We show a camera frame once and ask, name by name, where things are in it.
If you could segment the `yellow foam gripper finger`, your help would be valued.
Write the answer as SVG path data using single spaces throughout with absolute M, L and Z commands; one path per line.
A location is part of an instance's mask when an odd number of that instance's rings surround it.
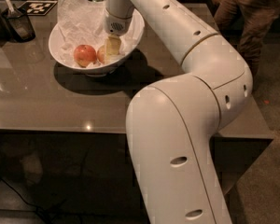
M 118 35 L 109 35 L 105 40 L 105 59 L 110 60 L 119 55 L 121 40 Z

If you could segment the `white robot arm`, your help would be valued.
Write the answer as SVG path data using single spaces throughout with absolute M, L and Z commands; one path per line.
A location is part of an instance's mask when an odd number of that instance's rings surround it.
M 140 90 L 127 110 L 129 151 L 150 224 L 232 224 L 209 141 L 247 104 L 250 69 L 176 0 L 106 0 L 105 30 L 124 35 L 134 11 L 183 70 Z

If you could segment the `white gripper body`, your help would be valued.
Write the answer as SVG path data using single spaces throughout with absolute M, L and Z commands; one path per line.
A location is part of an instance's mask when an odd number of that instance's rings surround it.
M 106 8 L 103 19 L 103 27 L 110 35 L 125 35 L 130 27 L 133 12 L 128 10 L 111 10 Z

